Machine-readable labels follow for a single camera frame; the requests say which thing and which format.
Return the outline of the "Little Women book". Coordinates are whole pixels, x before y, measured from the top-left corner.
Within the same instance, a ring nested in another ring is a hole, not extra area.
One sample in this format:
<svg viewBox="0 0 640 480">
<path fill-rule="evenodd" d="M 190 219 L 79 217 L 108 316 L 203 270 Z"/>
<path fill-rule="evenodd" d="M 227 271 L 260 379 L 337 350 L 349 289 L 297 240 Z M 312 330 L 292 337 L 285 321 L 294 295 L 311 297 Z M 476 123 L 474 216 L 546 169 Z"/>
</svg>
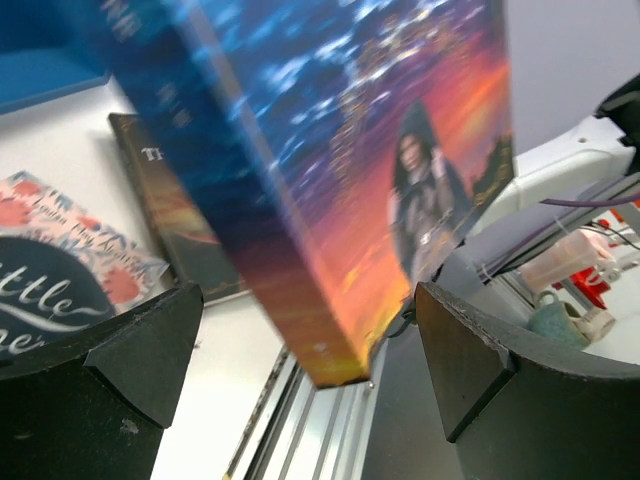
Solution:
<svg viewBox="0 0 640 480">
<path fill-rule="evenodd" d="M 2 360 L 143 303 L 167 268 L 34 175 L 20 171 L 3 179 Z"/>
</svg>

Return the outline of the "Jane Eyre book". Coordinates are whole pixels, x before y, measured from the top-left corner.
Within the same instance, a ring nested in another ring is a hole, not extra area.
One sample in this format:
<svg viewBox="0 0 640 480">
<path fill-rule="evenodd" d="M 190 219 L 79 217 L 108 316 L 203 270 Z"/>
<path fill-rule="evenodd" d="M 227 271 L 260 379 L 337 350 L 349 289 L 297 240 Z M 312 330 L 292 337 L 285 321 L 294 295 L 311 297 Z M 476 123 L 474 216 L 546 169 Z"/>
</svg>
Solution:
<svg viewBox="0 0 640 480">
<path fill-rule="evenodd" d="M 70 1 L 320 388 L 513 179 L 502 1 Z"/>
</svg>

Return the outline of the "teal ceramic mug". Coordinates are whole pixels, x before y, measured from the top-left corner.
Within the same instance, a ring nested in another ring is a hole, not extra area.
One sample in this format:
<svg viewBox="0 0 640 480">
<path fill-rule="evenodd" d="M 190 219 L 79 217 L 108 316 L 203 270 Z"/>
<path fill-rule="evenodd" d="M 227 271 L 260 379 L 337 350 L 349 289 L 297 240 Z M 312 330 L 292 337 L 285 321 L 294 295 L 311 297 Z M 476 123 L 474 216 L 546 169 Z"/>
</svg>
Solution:
<svg viewBox="0 0 640 480">
<path fill-rule="evenodd" d="M 535 299 L 526 328 L 550 341 L 583 350 L 590 345 L 590 340 L 577 326 L 580 319 L 571 304 L 560 300 L 552 291 L 543 291 Z"/>
</svg>

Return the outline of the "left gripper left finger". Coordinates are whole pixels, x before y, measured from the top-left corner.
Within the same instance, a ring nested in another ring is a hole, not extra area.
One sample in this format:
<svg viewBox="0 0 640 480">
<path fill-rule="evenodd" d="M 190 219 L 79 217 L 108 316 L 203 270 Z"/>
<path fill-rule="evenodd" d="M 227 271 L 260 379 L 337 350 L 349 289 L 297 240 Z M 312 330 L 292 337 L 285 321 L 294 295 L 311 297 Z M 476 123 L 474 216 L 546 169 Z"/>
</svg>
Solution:
<svg viewBox="0 0 640 480">
<path fill-rule="evenodd" d="M 4 479 L 147 479 L 203 313 L 184 284 L 1 363 Z"/>
</svg>

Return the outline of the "red plastic object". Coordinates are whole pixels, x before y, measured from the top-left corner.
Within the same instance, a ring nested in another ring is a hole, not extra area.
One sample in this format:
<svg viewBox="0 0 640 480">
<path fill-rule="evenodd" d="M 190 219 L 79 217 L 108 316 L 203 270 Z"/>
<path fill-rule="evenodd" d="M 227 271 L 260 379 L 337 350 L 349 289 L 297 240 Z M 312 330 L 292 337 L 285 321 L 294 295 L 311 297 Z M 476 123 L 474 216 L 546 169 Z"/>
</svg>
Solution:
<svg viewBox="0 0 640 480">
<path fill-rule="evenodd" d="M 611 290 L 611 285 L 594 267 L 572 274 L 569 280 L 595 307 L 607 309 L 602 295 Z"/>
</svg>

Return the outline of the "aluminium mounting rail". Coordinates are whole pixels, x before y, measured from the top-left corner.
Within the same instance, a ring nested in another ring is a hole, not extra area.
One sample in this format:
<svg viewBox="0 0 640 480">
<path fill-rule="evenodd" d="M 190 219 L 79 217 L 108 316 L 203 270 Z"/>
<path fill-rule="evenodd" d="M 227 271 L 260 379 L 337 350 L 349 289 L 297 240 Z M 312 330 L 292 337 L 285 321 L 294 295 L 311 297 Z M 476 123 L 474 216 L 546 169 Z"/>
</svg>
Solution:
<svg viewBox="0 0 640 480">
<path fill-rule="evenodd" d="M 223 477 L 360 479 L 386 353 L 382 344 L 370 380 L 318 390 L 281 350 Z"/>
</svg>

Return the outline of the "Three Days to See book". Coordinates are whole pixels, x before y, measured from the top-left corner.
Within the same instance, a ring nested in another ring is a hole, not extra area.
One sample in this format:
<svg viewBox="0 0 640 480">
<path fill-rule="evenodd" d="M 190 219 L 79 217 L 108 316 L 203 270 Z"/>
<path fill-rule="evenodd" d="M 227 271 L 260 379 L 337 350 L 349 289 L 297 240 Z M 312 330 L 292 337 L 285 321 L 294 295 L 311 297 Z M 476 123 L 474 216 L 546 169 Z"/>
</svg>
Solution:
<svg viewBox="0 0 640 480">
<path fill-rule="evenodd" d="M 246 294 L 246 283 L 138 117 L 111 113 L 108 121 L 121 163 L 175 280 L 198 284 L 207 306 Z"/>
</svg>

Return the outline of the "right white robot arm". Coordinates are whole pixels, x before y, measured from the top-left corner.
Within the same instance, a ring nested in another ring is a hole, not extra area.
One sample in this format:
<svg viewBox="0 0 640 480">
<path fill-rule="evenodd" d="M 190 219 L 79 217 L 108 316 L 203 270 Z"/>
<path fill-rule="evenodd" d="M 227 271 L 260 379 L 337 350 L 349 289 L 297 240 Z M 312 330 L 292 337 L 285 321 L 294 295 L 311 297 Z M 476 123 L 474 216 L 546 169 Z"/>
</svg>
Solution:
<svg viewBox="0 0 640 480">
<path fill-rule="evenodd" d="M 473 228 L 475 233 L 536 203 L 571 206 L 573 188 L 639 172 L 639 77 L 609 94 L 574 128 L 515 158 L 515 175 Z"/>
</svg>

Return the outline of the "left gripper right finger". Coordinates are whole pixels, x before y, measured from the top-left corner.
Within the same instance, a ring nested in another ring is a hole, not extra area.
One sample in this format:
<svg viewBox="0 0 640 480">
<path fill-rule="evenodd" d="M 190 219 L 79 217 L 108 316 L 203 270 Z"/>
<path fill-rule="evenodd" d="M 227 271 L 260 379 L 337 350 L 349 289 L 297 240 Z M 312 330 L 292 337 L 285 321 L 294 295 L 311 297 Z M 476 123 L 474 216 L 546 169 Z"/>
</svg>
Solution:
<svg viewBox="0 0 640 480">
<path fill-rule="evenodd" d="M 465 478 L 638 478 L 638 366 L 554 343 L 433 283 L 415 303 Z"/>
</svg>

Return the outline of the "blue yellow wooden bookshelf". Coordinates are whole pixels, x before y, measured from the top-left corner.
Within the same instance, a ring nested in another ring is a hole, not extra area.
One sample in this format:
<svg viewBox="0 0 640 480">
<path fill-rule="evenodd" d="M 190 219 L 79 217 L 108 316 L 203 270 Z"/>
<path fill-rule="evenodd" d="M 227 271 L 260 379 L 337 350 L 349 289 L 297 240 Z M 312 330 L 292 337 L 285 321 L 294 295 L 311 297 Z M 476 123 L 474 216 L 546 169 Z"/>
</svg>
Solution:
<svg viewBox="0 0 640 480">
<path fill-rule="evenodd" d="M 69 23 L 77 1 L 1 2 L 3 114 L 102 86 L 109 73 Z"/>
</svg>

